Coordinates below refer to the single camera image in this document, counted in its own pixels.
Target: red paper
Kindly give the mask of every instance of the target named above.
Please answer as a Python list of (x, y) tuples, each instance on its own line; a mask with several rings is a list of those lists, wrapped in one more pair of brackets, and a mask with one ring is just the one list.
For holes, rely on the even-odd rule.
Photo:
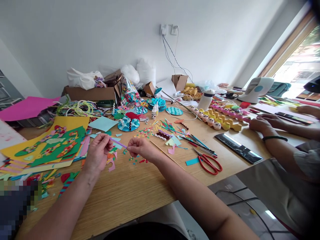
[(27, 97), (25, 100), (16, 103), (0, 112), (0, 119), (3, 121), (19, 121), (23, 119), (37, 117), (38, 114), (54, 105), (54, 101), (59, 101), (57, 98), (39, 98), (39, 97)]

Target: plastic bottle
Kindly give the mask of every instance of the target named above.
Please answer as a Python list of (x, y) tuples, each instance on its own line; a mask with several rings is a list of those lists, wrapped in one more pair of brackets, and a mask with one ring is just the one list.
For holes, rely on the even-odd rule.
[(151, 119), (156, 119), (156, 116), (157, 116), (157, 108), (156, 108), (156, 105), (154, 105), (151, 111)]
[(159, 105), (158, 105), (158, 102), (156, 102), (156, 105), (155, 105), (155, 107), (156, 107), (156, 116), (159, 114)]
[(204, 111), (207, 111), (209, 108), (209, 105), (212, 101), (212, 97), (214, 95), (215, 91), (213, 89), (208, 89), (207, 91), (205, 91), (203, 93), (203, 95), (201, 96), (199, 105), (198, 105), (198, 109), (203, 109)]

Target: white plastic bag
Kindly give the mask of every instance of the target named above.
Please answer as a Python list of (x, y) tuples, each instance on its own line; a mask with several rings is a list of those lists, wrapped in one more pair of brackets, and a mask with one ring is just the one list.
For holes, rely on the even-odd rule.
[(156, 87), (156, 66), (152, 61), (146, 61), (140, 58), (137, 64), (137, 71), (140, 77), (140, 83), (143, 83), (144, 87), (147, 83), (152, 82)]
[(140, 77), (139, 77), (139, 73), (137, 72), (137, 70), (134, 69), (134, 67), (130, 64), (128, 65), (124, 65), (121, 68), (121, 73), (123, 73), (123, 76), (130, 80), (133, 85), (137, 86), (138, 83), (140, 82)]
[(85, 90), (94, 88), (94, 77), (102, 77), (99, 71), (82, 73), (73, 68), (67, 70), (67, 78), (69, 87), (81, 87)]

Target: hand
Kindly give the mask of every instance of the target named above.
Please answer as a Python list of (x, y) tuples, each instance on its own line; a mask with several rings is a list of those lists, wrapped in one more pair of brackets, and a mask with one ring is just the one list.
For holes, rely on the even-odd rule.
[(261, 132), (261, 133), (263, 133), (264, 131), (273, 129), (271, 124), (266, 119), (261, 118), (259, 116), (257, 118), (252, 119), (249, 122), (249, 128), (251, 130)]
[(137, 157), (139, 154), (150, 162), (162, 157), (162, 153), (144, 138), (131, 138), (127, 150), (131, 157)]
[(91, 142), (83, 166), (83, 171), (90, 174), (100, 174), (107, 164), (107, 156), (113, 146), (110, 136), (105, 133), (100, 133)]
[(282, 129), (284, 130), (289, 124), (279, 118), (277, 115), (274, 114), (261, 114), (258, 115), (257, 118), (263, 118), (267, 120), (273, 128)]

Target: red scissors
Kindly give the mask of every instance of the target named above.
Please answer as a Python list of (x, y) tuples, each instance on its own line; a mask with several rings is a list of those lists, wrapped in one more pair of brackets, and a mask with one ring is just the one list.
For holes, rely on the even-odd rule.
[[(205, 155), (205, 154), (202, 154), (200, 152), (198, 152), (197, 150), (195, 150), (194, 148), (192, 148), (197, 154), (198, 154), (198, 159), (199, 159), (199, 163), (200, 165), (202, 166), (202, 168), (207, 172), (207, 173), (210, 173), (212, 175), (217, 175), (218, 172), (221, 172), (222, 171), (222, 166), (220, 165), (220, 163), (214, 159), (213, 157), (210, 157), (208, 155)], [(212, 161), (214, 161), (218, 166), (219, 168), (216, 168), (209, 160), (208, 158), (210, 158)], [(207, 168), (204, 167), (202, 161), (203, 160), (207, 165), (209, 165), (209, 167), (211, 167), (213, 169), (213, 172), (210, 172)]]

